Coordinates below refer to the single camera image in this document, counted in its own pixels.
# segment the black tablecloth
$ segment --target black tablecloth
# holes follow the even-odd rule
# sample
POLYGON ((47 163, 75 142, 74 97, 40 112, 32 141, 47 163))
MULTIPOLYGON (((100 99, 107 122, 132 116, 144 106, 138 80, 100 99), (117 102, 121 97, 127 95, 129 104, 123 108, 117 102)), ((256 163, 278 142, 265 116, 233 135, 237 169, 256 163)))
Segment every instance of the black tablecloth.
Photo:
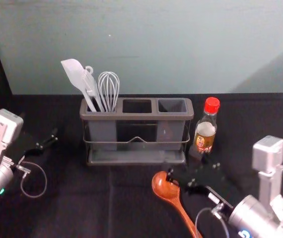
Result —
MULTIPOLYGON (((193 102, 195 122, 202 115, 209 95, 188 97, 193 102)), ((283 138, 283 94, 221 94, 217 134, 212 156, 219 159, 238 188, 258 196, 259 180, 251 169, 252 146, 266 135, 283 138)), ((24 130, 44 138, 55 126, 61 128, 56 148, 40 158, 48 176, 48 190, 39 199, 22 195, 21 175, 0 196, 0 237, 191 237, 179 214, 158 199, 151 189, 152 176, 167 167, 87 167, 81 143, 79 106, 81 96, 14 96, 0 99, 0 108, 15 114, 25 112, 24 130)), ((34 173, 33 188, 41 191, 44 180, 34 173)), ((182 194, 192 217, 208 199, 182 194)), ((199 228, 206 238, 224 237, 221 225, 209 214, 199 228)), ((231 237, 236 237, 230 229, 231 237)))

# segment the gray utensil caddy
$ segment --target gray utensil caddy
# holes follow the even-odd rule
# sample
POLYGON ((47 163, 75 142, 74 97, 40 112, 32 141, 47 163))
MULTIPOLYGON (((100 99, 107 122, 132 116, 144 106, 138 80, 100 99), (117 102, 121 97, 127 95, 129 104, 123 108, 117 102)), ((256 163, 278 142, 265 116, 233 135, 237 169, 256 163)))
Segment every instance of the gray utensil caddy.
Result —
POLYGON ((88 165, 181 164, 194 116, 187 98, 118 98, 115 112, 80 107, 88 165))

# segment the kitchen utensil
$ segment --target kitchen utensil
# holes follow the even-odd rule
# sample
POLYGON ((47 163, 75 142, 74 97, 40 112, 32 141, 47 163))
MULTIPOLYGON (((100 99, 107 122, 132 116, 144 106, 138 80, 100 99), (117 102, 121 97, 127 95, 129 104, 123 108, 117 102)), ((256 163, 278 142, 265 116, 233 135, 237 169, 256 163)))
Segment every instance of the kitchen utensil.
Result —
POLYGON ((166 176, 167 173, 164 171, 160 171, 154 175, 151 181, 153 192, 179 211, 193 238, 202 238, 199 232, 199 236, 196 235, 197 228, 181 205, 179 198, 180 188, 173 183, 166 181, 166 176))
POLYGON ((92 74, 93 74, 93 68, 91 66, 86 66, 84 70, 84 82, 86 84, 86 90, 90 97, 94 97, 96 100, 96 103, 98 104, 98 107, 100 108, 101 112, 104 112, 104 108, 101 102, 100 95, 98 93, 97 84, 94 80, 92 74))
POLYGON ((98 91, 107 112, 116 109, 120 91, 120 80, 114 72, 103 72, 98 76, 98 91))
POLYGON ((96 112, 96 109, 91 101, 91 98, 89 97, 87 90, 86 90, 86 84, 84 82, 84 68, 81 65, 81 63, 79 61, 77 61, 76 59, 67 59, 67 60, 63 60, 61 61, 61 64, 64 68, 64 70, 67 73, 67 76, 71 82, 71 84, 73 84, 74 87, 76 87, 77 89, 79 89, 86 102, 88 107, 91 109, 92 112, 96 112))

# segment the red bottle cap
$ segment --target red bottle cap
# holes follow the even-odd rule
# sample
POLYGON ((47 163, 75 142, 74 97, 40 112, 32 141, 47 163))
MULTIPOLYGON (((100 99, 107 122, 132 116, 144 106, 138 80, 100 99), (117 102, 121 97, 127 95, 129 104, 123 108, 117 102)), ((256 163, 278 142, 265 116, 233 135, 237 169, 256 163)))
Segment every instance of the red bottle cap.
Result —
POLYGON ((219 110, 220 101, 218 98, 209 97, 206 99, 205 111, 207 113, 215 114, 219 110))

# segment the green led light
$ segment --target green led light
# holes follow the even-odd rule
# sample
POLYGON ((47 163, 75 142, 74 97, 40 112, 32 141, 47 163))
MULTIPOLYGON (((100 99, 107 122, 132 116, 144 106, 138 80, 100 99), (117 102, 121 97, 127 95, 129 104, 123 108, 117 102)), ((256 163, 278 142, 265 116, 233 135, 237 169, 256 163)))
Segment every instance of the green led light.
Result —
POLYGON ((2 188, 2 189, 0 190, 0 195, 2 195, 3 192, 4 192, 4 188, 2 188))

